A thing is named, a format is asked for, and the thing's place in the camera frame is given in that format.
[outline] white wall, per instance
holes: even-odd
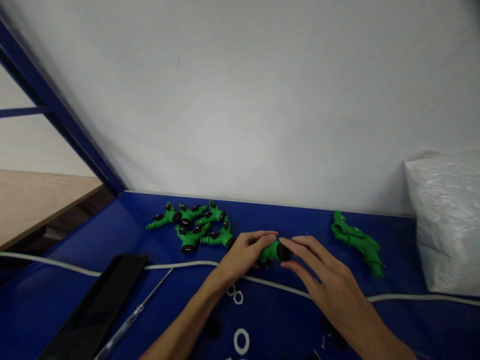
[[[479,144],[468,0],[0,0],[127,186],[408,214]]]
[[[0,65],[0,109],[34,106]],[[0,118],[0,170],[95,176],[43,115]]]

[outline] blue metal frame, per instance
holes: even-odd
[[[105,187],[114,196],[122,193],[126,187],[120,177],[75,121],[2,20],[0,20],[0,63],[37,107],[49,110],[44,114],[45,117]]]
[[[0,119],[26,115],[47,114],[49,111],[49,108],[46,106],[0,109]]]

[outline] green plastic fitting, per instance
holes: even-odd
[[[193,253],[197,247],[198,241],[212,227],[212,224],[197,226],[193,231],[188,231],[186,227],[178,224],[175,226],[176,234],[181,240],[181,252],[184,254]]]
[[[235,242],[235,237],[231,232],[231,225],[229,217],[225,216],[221,223],[221,229],[218,232],[211,232],[208,236],[204,236],[200,239],[201,244],[209,245],[223,245],[227,249],[230,249]]]
[[[225,219],[225,216],[227,216],[227,213],[220,210],[213,200],[210,200],[208,204],[210,205],[210,210],[204,213],[203,217],[200,220],[195,221],[195,225],[203,225],[207,223],[212,223],[214,221],[222,222]]]
[[[365,261],[370,267],[370,271],[377,278],[383,278],[383,263],[380,260],[378,252],[380,245],[370,235],[366,235],[358,227],[347,225],[347,218],[338,210],[333,212],[333,223],[331,229],[336,239],[343,241],[351,248],[355,248],[363,255]]]
[[[266,263],[269,259],[273,258],[278,261],[288,261],[292,252],[287,249],[280,241],[276,240],[270,244],[270,246],[264,248],[260,256],[258,257],[259,263]]]
[[[165,214],[159,214],[153,217],[153,222],[149,223],[146,226],[147,230],[152,230],[155,228],[160,228],[168,223],[178,223],[182,215],[179,212],[175,211],[174,206],[171,202],[165,204]]]
[[[192,209],[189,209],[187,205],[180,204],[180,214],[181,214],[181,219],[180,223],[184,226],[189,226],[192,223],[192,220],[198,216],[200,216],[203,212],[207,211],[208,206],[200,206],[200,205],[195,205],[192,207]]]

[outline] white plastic bag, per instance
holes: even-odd
[[[428,290],[480,296],[480,155],[405,162]]]

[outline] blue workbench surface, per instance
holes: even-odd
[[[219,262],[222,246],[200,245],[195,254],[182,254],[174,226],[147,231],[164,204],[192,207],[203,199],[124,192],[86,224],[61,241],[47,256],[87,269],[102,271],[117,254],[147,254],[151,264],[194,260]],[[344,213],[380,243],[385,279],[372,278],[358,253],[330,231],[332,212],[297,207],[217,201],[227,212],[234,235],[276,230],[284,237],[312,235],[353,272],[366,296],[385,293],[426,294],[415,245],[415,221],[410,218]],[[110,354],[110,359],[137,359],[175,319],[212,270],[208,266],[174,269],[145,311]],[[141,303],[167,270],[144,271],[120,311],[116,330]],[[305,290],[300,280],[278,263],[250,275]],[[34,263],[0,287],[0,359],[36,359],[88,292],[96,278]],[[337,352],[327,337],[321,348],[320,310],[304,297],[241,279],[244,295],[236,305],[225,295],[212,313],[221,322],[217,340],[202,333],[192,359],[357,359],[351,350]],[[480,309],[445,301],[384,301],[375,304],[387,326],[419,359],[473,359],[480,353]],[[248,331],[244,356],[234,349],[234,333]]]

